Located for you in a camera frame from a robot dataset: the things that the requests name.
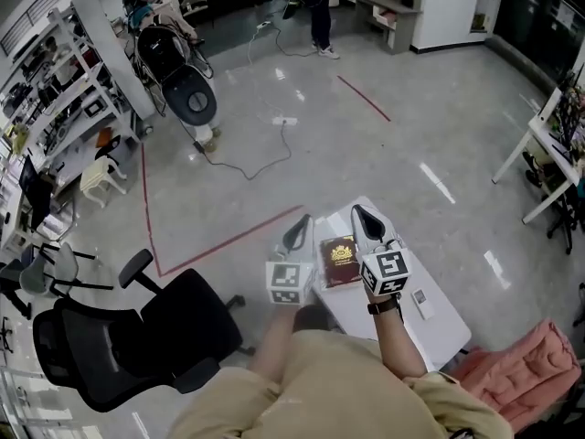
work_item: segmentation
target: red tape line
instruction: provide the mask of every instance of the red tape line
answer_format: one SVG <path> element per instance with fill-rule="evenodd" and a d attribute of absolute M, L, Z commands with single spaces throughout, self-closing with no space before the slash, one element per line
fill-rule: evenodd
<path fill-rule="evenodd" d="M 160 266 L 159 261 L 158 261 L 158 255 L 156 253 L 156 248 L 154 246 L 153 230 L 152 230 L 152 226 L 151 226 L 151 222 L 150 222 L 150 212 L 148 209 L 148 193 L 147 193 L 147 189 L 146 189 L 146 160 L 145 160 L 145 153 L 144 153 L 144 145 L 142 145 L 142 161 L 143 161 L 143 164 L 142 164 L 143 192 L 144 192 L 144 211 L 145 211 L 145 217 L 146 217 L 146 228 L 148 229 L 148 240 L 150 241 L 150 246 L 153 249 L 154 264 L 156 265 L 156 272 L 158 273 L 159 278 L 162 278 L 163 276 L 166 276 L 172 272 L 176 272 L 177 270 L 180 270 L 181 268 L 186 267 L 187 265 L 189 265 L 191 263 L 197 262 L 198 260 L 201 260 L 201 259 L 211 255 L 214 252 L 220 251 L 220 250 L 224 249 L 225 247 L 228 247 L 230 244 L 233 244 L 234 242 L 239 241 L 240 239 L 243 239 L 246 236 L 249 236 L 250 234 L 252 234 L 252 232 L 255 232 L 257 230 L 261 230 L 262 228 L 265 228 L 269 224 L 272 224 L 274 221 L 280 220 L 281 218 L 284 218 L 285 216 L 288 216 L 288 215 L 294 213 L 295 211 L 297 211 L 303 207 L 303 205 L 296 205 L 292 208 L 286 209 L 285 211 L 279 213 L 278 215 L 276 215 L 270 219 L 266 219 L 262 223 L 254 226 L 253 228 L 250 228 L 249 230 L 245 230 L 244 232 L 241 232 L 240 234 L 238 234 L 232 238 L 229 238 L 227 241 L 223 241 L 220 244 L 216 245 L 215 247 L 212 247 L 211 249 L 208 249 L 207 251 L 201 252 L 199 255 L 196 255 L 195 257 L 192 257 L 189 260 L 184 261 L 182 263 L 179 263 L 178 265 L 174 266 L 173 268 L 171 268 L 163 273 L 161 271 L 161 266 Z"/>
<path fill-rule="evenodd" d="M 341 80 L 343 83 L 345 83 L 347 86 L 349 86 L 352 90 L 354 90 L 365 102 L 367 102 L 370 106 L 372 106 L 374 109 L 376 109 L 376 111 L 378 111 L 378 113 L 382 117 L 384 117 L 388 122 L 392 122 L 392 121 L 390 121 L 390 118 L 384 113 L 384 111 L 382 111 L 379 107 L 377 107 L 376 104 L 374 104 L 370 99 L 368 99 L 366 97 L 366 95 L 364 93 L 362 93 L 358 88 L 356 88 L 355 86 L 352 86 L 346 79 L 344 79 L 340 75 L 337 75 L 337 78 L 339 80 Z"/>

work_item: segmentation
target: red book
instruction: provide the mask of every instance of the red book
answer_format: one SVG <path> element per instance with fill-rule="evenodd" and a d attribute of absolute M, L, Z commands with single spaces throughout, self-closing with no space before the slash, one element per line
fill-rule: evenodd
<path fill-rule="evenodd" d="M 321 241 L 320 247 L 327 288 L 359 281 L 359 263 L 353 236 Z"/>

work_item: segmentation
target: gold emblem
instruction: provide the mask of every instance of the gold emblem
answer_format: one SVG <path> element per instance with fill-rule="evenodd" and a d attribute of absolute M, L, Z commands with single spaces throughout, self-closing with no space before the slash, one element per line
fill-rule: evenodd
<path fill-rule="evenodd" d="M 338 245 L 331 251 L 331 260 L 334 262 L 345 259 L 351 259 L 351 249 L 349 247 Z"/>

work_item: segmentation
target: black monitor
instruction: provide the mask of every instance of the black monitor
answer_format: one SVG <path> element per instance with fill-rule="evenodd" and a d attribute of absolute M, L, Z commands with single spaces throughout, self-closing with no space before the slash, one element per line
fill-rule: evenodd
<path fill-rule="evenodd" d="M 35 230 L 50 213 L 53 186 L 40 178 L 33 162 L 30 160 L 30 156 L 25 159 L 18 185 L 22 188 L 28 203 L 33 209 L 30 227 Z"/>

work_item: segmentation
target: qr-like black and white pattern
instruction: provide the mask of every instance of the qr-like black and white pattern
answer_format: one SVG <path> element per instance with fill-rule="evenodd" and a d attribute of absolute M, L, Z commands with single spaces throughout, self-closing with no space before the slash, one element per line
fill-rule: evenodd
<path fill-rule="evenodd" d="M 400 252 L 382 253 L 377 255 L 376 258 L 384 279 L 407 272 L 406 263 L 402 259 Z"/>
<path fill-rule="evenodd" d="M 376 291 L 376 283 L 378 280 L 376 279 L 376 276 L 370 272 L 369 268 L 367 268 L 365 262 L 362 262 L 362 269 L 359 274 L 361 275 L 362 280 L 364 280 L 364 283 L 366 283 L 369 289 L 372 290 L 372 293 L 374 293 L 374 291 Z"/>
<path fill-rule="evenodd" d="M 398 280 L 384 282 L 380 286 L 380 294 L 392 294 L 392 293 L 399 293 L 404 289 L 408 278 L 399 278 Z"/>
<path fill-rule="evenodd" d="M 301 296 L 294 291 L 272 291 L 272 300 L 275 303 L 300 304 Z"/>
<path fill-rule="evenodd" d="M 275 263 L 272 272 L 272 286 L 296 288 L 299 286 L 299 266 L 287 263 Z"/>

